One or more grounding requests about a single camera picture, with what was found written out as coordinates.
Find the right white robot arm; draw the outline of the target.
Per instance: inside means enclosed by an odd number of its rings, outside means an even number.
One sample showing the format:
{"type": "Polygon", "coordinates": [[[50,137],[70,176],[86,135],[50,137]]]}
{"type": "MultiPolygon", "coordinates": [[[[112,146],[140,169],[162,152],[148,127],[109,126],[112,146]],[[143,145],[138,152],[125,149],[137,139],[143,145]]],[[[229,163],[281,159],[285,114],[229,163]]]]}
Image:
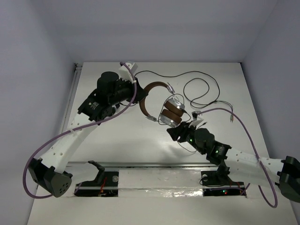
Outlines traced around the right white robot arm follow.
{"type": "Polygon", "coordinates": [[[258,158],[216,141],[206,128],[195,128],[185,122],[168,128],[167,133],[173,141],[189,143],[210,163],[217,165],[216,178],[221,184],[230,181],[261,187],[272,184],[285,198],[297,203],[300,201],[300,163],[296,158],[258,158]]]}

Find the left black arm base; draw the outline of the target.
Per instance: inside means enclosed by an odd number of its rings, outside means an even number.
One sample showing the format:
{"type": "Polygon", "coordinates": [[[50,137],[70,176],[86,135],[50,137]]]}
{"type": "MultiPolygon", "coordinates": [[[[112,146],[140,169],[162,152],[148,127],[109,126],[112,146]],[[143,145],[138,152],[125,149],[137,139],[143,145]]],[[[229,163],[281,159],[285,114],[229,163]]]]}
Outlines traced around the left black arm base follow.
{"type": "Polygon", "coordinates": [[[77,197],[118,197],[119,171],[108,170],[95,161],[89,164],[98,169],[98,173],[91,181],[83,181],[76,185],[74,195],[77,197]]]}

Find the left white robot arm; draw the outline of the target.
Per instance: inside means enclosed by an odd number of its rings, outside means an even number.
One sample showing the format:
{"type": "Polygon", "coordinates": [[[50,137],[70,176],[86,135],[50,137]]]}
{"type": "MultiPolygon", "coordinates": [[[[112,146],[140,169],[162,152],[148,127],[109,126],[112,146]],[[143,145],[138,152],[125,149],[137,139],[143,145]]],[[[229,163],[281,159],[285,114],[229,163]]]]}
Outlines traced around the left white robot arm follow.
{"type": "Polygon", "coordinates": [[[40,146],[28,159],[22,184],[28,196],[43,199],[43,196],[33,195],[26,183],[27,172],[35,183],[49,193],[49,197],[61,197],[70,188],[73,175],[65,171],[70,158],[98,126],[122,115],[129,106],[116,113],[117,105],[124,101],[139,102],[138,94],[142,89],[131,69],[126,72],[109,75],[103,73],[98,83],[104,83],[107,90],[96,88],[78,108],[72,125],[65,132],[50,139],[40,146]]]}

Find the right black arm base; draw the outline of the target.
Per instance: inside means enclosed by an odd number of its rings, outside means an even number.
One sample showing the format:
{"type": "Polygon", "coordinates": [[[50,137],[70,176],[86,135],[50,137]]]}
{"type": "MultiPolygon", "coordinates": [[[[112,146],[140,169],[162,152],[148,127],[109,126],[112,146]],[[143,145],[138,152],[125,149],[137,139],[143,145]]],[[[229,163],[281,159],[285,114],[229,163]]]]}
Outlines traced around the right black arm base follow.
{"type": "Polygon", "coordinates": [[[229,178],[226,166],[201,166],[199,184],[203,187],[204,196],[246,196],[248,187],[242,181],[229,178]]]}

